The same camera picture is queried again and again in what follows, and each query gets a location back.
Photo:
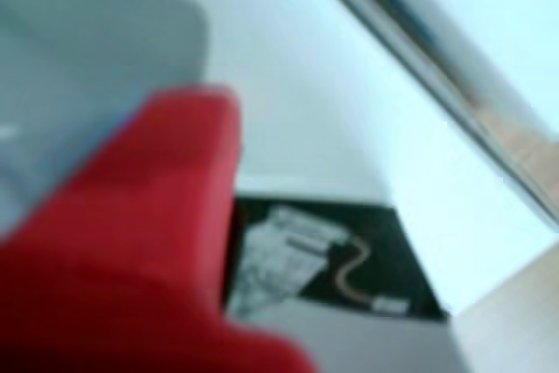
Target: white surface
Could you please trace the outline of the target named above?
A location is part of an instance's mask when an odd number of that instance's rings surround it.
[[[303,345],[323,373],[466,371],[446,325],[352,314],[302,300],[257,312],[250,323]]]
[[[337,0],[194,0],[245,113],[239,188],[385,199],[457,313],[556,234]]]
[[[497,73],[559,135],[556,0],[435,0]]]

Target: red object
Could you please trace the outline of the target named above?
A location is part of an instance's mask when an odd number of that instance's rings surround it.
[[[159,93],[0,249],[1,371],[313,371],[221,314],[239,112]]]

